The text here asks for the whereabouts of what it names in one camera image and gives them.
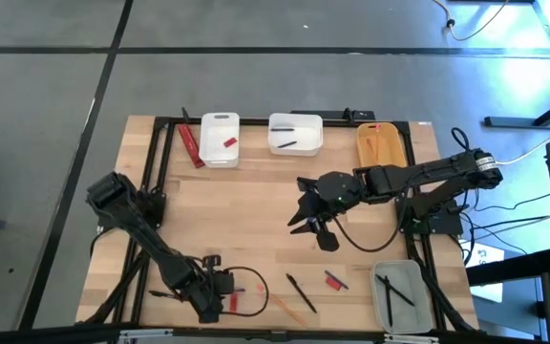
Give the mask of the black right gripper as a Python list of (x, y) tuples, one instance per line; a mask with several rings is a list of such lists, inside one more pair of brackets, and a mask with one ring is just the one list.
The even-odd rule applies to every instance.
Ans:
[[(287, 223), (293, 226), (309, 218), (322, 218), (323, 213), (337, 216), (358, 205), (361, 201), (361, 183), (350, 174), (333, 171), (317, 180), (298, 177), (297, 185), (303, 195), (298, 200), (298, 210)], [(290, 231), (296, 234), (319, 234), (318, 222), (307, 221)]]

